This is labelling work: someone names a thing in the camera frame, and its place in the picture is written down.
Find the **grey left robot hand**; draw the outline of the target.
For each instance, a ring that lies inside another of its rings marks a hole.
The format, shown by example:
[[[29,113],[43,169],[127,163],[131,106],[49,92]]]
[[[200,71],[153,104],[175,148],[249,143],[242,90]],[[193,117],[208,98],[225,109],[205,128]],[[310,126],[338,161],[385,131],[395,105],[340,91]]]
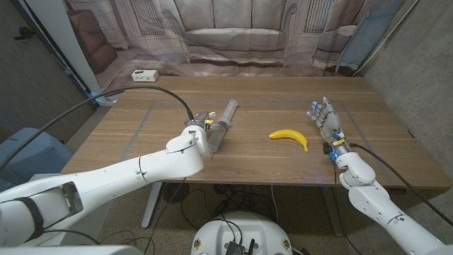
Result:
[[[214,117],[216,113],[214,111],[202,111],[196,114],[193,114],[192,118],[188,118],[185,121],[185,126],[195,125],[198,127],[203,128],[205,131],[210,132],[219,132],[220,130],[226,130],[229,126],[229,123],[225,120],[218,120],[214,123],[212,117]]]

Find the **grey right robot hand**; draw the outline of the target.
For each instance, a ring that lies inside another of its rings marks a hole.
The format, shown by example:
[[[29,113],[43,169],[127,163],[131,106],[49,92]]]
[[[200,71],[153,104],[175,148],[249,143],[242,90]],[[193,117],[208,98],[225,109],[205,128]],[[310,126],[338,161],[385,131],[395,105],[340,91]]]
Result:
[[[342,154],[350,152],[340,118],[325,96],[322,103],[313,101],[311,110],[306,114],[318,127],[325,141],[323,153],[327,154],[330,160],[334,161]]]

